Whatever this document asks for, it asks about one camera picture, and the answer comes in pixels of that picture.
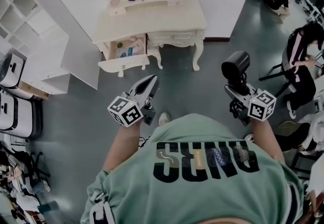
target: black camera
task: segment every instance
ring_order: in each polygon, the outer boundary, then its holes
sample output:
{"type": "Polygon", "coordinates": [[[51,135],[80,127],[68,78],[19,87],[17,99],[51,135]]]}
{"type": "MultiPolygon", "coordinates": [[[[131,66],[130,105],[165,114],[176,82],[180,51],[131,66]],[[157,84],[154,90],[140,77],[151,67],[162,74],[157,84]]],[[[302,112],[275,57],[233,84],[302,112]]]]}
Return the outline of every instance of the black camera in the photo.
{"type": "Polygon", "coordinates": [[[244,51],[233,53],[222,64],[222,72],[228,80],[229,87],[242,96],[250,94],[250,89],[247,86],[247,75],[245,73],[249,65],[250,55],[244,51]]]}

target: gray floor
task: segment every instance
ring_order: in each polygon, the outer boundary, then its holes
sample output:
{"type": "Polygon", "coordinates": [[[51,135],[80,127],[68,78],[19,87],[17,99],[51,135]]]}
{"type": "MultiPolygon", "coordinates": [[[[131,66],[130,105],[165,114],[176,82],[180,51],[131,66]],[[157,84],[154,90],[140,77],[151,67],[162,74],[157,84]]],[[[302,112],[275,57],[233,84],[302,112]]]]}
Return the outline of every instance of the gray floor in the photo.
{"type": "MultiPolygon", "coordinates": [[[[251,56],[248,82],[274,94],[283,85],[283,78],[264,82],[258,78],[281,61],[287,39],[287,31],[279,24],[278,17],[261,0],[247,0],[231,41],[205,44],[198,72],[192,70],[192,48],[164,47],[163,70],[150,57],[151,64],[145,71],[140,67],[130,69],[124,78],[101,71],[97,91],[73,77],[68,94],[52,96],[44,102],[43,136],[31,143],[35,151],[43,151],[41,163],[52,175],[52,192],[41,197],[41,201],[56,201],[59,205],[59,210],[46,215],[48,223],[79,222],[87,199],[86,187],[100,171],[118,129],[107,111],[115,96],[129,90],[136,80],[157,74],[160,85],[152,101],[157,113],[168,111],[173,118],[199,113],[220,121],[238,138],[243,138],[250,128],[235,120],[228,110],[230,98],[224,91],[226,79],[221,64],[233,52],[247,51],[251,56]]],[[[298,118],[312,109],[312,105],[299,109],[298,118]]],[[[275,129],[288,119],[287,110],[279,100],[270,122],[275,129]]],[[[156,127],[157,117],[151,127],[142,127],[142,135],[149,136],[156,127]]]]}

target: white sneaker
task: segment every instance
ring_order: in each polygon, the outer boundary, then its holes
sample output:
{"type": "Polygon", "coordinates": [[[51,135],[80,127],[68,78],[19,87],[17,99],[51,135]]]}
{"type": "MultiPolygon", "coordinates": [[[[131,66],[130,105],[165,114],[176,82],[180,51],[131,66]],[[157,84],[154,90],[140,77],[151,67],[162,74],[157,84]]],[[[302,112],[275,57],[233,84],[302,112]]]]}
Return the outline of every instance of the white sneaker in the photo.
{"type": "Polygon", "coordinates": [[[51,187],[49,186],[49,184],[45,181],[45,180],[42,180],[43,184],[44,184],[44,187],[45,187],[45,190],[50,192],[51,191],[51,187]]]}
{"type": "Polygon", "coordinates": [[[169,122],[170,122],[170,115],[167,112],[163,112],[162,114],[160,114],[160,117],[158,119],[159,126],[162,126],[169,122]]]}
{"type": "Polygon", "coordinates": [[[244,140],[254,142],[254,135],[249,134],[244,138],[244,140]]]}
{"type": "Polygon", "coordinates": [[[286,105],[287,105],[287,109],[289,111],[290,118],[296,119],[296,111],[292,110],[292,106],[290,104],[290,101],[287,101],[286,105]]]}

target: woman in black clothing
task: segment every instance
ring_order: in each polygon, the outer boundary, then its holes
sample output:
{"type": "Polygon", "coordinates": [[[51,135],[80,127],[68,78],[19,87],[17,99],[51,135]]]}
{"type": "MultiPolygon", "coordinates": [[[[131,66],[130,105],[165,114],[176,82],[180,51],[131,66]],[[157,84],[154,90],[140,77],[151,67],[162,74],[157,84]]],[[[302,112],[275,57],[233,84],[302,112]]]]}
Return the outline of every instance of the woman in black clothing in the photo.
{"type": "Polygon", "coordinates": [[[317,44],[318,49],[321,50],[323,41],[323,27],[316,22],[296,29],[289,37],[286,50],[282,55],[282,67],[286,78],[296,89],[295,93],[285,96],[292,119],[296,118],[296,110],[309,103],[315,95],[315,83],[307,67],[315,67],[316,59],[307,55],[307,48],[311,44],[317,44]]]}

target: wooden baseboard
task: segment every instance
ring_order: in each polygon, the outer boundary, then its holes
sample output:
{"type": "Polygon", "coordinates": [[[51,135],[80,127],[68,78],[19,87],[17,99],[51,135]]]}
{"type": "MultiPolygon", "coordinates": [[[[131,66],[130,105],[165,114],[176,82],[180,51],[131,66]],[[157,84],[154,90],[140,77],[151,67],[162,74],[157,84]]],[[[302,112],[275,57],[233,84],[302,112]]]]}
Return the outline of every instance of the wooden baseboard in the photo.
{"type": "Polygon", "coordinates": [[[206,37],[204,42],[229,42],[230,37],[206,37]]]}

